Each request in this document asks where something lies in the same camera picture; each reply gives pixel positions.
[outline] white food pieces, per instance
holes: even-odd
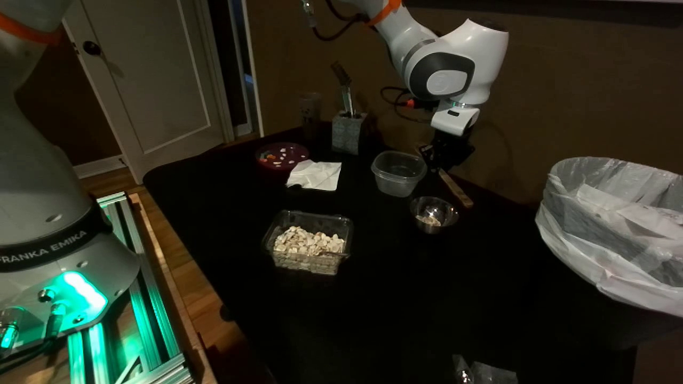
[[[318,258],[322,255],[344,255],[345,242],[338,235],[307,232],[300,226],[291,226],[275,240],[274,252],[277,256]]]

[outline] white plastic container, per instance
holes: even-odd
[[[423,159],[404,151],[383,151],[371,162],[377,189],[388,196],[405,199],[427,173]]]

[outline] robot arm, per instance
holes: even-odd
[[[437,105],[432,127],[461,137],[488,101],[506,49],[508,32],[466,22],[445,36],[421,26],[401,0],[344,0],[370,17],[393,67],[423,105]]]

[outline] wall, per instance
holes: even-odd
[[[320,28],[339,22],[314,2]],[[566,155],[615,155],[683,173],[683,28],[670,19],[570,19],[544,15],[429,10],[411,12],[437,32],[466,17],[510,32],[506,67],[492,101],[483,109],[475,153],[454,173],[513,200],[536,200],[546,170]],[[427,137],[377,97],[399,86],[379,36],[356,26],[334,43],[307,29],[299,2],[250,2],[256,76],[268,133],[299,121],[299,97],[316,90],[322,113],[339,109],[339,90],[329,67],[339,59],[358,97],[379,118],[395,148],[410,150]]]
[[[64,29],[18,92],[18,103],[72,165],[121,153]]]

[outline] white plastic bag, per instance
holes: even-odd
[[[613,159],[552,166],[544,244],[615,300],[683,319],[683,178]]]

